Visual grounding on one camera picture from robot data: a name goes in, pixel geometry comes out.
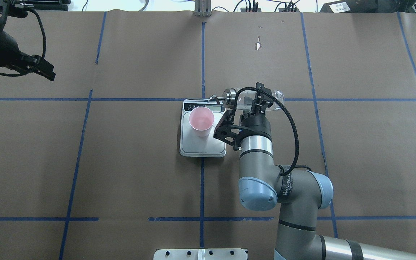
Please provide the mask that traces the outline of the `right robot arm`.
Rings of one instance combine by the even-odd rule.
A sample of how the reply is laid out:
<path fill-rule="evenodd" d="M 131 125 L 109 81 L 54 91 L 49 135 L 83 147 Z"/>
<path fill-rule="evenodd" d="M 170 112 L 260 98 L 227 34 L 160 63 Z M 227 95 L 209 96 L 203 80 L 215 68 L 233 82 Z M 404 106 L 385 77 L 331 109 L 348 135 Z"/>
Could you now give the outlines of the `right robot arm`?
<path fill-rule="evenodd" d="M 318 210 L 330 205 L 334 195 L 332 182 L 320 173 L 296 168 L 296 125 L 271 90 L 257 83 L 255 88 L 240 89 L 237 97 L 245 91 L 256 95 L 251 110 L 240 118 L 241 131 L 235 143 L 240 151 L 239 197 L 249 210 L 267 211 L 279 204 L 275 260 L 416 260 L 413 253 L 318 235 Z M 279 106 L 291 124 L 295 146 L 291 165 L 274 163 L 271 127 L 265 115 L 273 104 Z"/>

